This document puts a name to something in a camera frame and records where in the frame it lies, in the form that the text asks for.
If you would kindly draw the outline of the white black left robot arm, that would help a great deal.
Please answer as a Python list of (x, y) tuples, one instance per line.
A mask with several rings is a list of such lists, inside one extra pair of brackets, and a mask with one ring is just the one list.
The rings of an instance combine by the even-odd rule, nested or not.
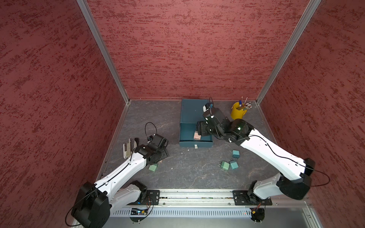
[(122, 165), (95, 183), (84, 183), (69, 214), (85, 228), (101, 228), (111, 212), (130, 203), (150, 207), (153, 203), (147, 195), (147, 187), (139, 181), (123, 185), (147, 165), (153, 165), (168, 157), (166, 145), (140, 145)]

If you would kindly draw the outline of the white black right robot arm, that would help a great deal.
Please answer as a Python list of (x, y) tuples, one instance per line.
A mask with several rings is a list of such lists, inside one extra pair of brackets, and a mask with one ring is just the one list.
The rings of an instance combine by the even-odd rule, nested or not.
[(271, 178), (252, 182), (247, 191), (251, 204), (257, 205), (277, 195), (285, 195), (294, 200), (302, 200), (307, 195), (315, 167), (312, 159), (292, 155), (243, 119), (230, 121), (212, 103), (207, 103), (202, 109), (204, 120), (197, 123), (198, 135), (212, 135), (219, 140), (234, 143), (255, 153), (279, 171)]

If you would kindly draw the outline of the pink plug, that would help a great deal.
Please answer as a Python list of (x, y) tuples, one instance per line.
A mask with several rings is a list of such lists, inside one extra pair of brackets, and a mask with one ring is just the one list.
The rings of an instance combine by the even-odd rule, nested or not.
[(194, 140), (200, 140), (201, 139), (201, 135), (199, 135), (198, 131), (194, 132)]

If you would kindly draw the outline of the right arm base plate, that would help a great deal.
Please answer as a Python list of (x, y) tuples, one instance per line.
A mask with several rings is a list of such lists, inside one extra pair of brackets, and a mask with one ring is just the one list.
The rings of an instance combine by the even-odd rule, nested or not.
[(271, 199), (260, 199), (254, 194), (249, 195), (248, 191), (235, 190), (232, 194), (236, 206), (272, 206)]

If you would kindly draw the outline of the teal drawer cabinet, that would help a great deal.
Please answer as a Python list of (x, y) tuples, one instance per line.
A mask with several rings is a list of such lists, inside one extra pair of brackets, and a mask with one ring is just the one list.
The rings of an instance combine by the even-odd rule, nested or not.
[(200, 140), (194, 139), (197, 131), (197, 123), (204, 121), (203, 106), (208, 100), (183, 99), (181, 103), (180, 116), (180, 138), (179, 145), (184, 148), (211, 148), (213, 146), (212, 136), (202, 136)]

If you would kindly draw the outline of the teal plug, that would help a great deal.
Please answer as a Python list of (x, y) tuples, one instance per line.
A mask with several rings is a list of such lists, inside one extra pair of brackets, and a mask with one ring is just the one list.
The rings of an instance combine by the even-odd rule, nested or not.
[(232, 160), (232, 161), (230, 161), (230, 168), (231, 168), (232, 170), (238, 169), (238, 167), (239, 167), (239, 165), (238, 165), (238, 163), (237, 163), (237, 161), (236, 161), (236, 160)]
[(232, 157), (233, 157), (234, 159), (238, 159), (238, 158), (240, 158), (240, 151), (238, 151), (238, 150), (233, 150), (233, 151), (232, 151)]

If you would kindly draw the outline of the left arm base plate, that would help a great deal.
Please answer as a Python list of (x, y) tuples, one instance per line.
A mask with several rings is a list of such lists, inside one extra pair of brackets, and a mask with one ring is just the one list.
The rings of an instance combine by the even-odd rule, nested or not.
[(160, 191), (159, 190), (146, 190), (141, 193), (137, 201), (129, 203), (128, 205), (138, 205), (138, 206), (156, 206), (159, 204)]

